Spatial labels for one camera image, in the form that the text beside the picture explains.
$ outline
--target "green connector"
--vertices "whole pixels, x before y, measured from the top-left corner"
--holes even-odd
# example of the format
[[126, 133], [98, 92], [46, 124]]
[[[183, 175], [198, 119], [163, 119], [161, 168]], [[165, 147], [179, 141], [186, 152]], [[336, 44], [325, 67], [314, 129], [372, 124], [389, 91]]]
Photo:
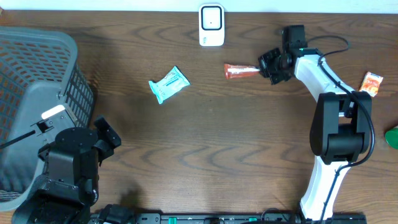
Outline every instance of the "green connector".
[[169, 224], [177, 224], [177, 218], [169, 218]]

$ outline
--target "orange snack box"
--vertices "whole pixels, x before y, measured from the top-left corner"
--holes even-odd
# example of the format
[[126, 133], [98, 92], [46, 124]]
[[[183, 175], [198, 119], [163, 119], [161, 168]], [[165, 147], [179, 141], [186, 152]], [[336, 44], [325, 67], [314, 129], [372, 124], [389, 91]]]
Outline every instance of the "orange snack box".
[[367, 72], [359, 90], [365, 91], [374, 97], [379, 91], [381, 81], [383, 81], [383, 77]]

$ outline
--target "snack packet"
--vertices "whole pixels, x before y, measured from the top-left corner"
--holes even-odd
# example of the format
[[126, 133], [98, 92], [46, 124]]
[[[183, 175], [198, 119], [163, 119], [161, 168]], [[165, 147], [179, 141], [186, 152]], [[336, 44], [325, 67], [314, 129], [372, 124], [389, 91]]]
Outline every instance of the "snack packet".
[[164, 100], [180, 91], [183, 87], [189, 85], [191, 85], [191, 83], [185, 78], [177, 66], [174, 66], [161, 81], [157, 83], [149, 81], [149, 86], [159, 104], [162, 104]]
[[260, 74], [260, 69], [252, 65], [224, 64], [225, 78], [251, 77]]
[[383, 77], [367, 72], [359, 90], [365, 91], [374, 97], [379, 91], [381, 81], [383, 81]]

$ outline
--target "green object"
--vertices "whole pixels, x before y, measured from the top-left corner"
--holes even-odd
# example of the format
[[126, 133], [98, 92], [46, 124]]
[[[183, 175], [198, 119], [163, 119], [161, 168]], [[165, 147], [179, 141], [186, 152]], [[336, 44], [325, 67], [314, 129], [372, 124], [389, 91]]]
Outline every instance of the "green object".
[[169, 224], [177, 224], [177, 218], [169, 218]]
[[386, 133], [386, 141], [391, 147], [398, 149], [398, 127]]

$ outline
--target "white wall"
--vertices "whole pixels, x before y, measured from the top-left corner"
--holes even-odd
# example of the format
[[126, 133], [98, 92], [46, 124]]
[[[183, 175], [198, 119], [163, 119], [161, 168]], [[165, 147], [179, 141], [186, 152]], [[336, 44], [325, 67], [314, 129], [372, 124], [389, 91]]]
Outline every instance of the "white wall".
[[[211, 0], [0, 0], [3, 9], [188, 11]], [[228, 12], [398, 14], [398, 0], [219, 0]]]

